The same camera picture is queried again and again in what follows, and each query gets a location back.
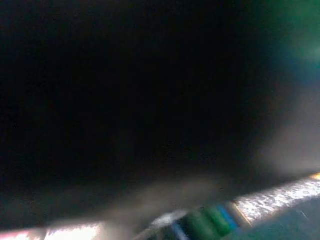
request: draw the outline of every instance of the blurred surface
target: blurred surface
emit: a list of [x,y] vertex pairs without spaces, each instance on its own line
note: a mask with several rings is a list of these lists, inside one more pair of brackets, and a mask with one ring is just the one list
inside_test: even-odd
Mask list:
[[0,230],[131,231],[320,170],[318,1],[2,1]]

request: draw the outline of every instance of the bright light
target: bright light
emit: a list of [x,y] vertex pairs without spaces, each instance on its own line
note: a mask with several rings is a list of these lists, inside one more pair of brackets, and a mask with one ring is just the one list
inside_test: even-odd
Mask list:
[[0,235],[0,240],[30,240],[28,237],[28,232],[23,233],[10,233],[5,235]]
[[100,232],[98,225],[78,226],[51,231],[45,240],[92,240]]

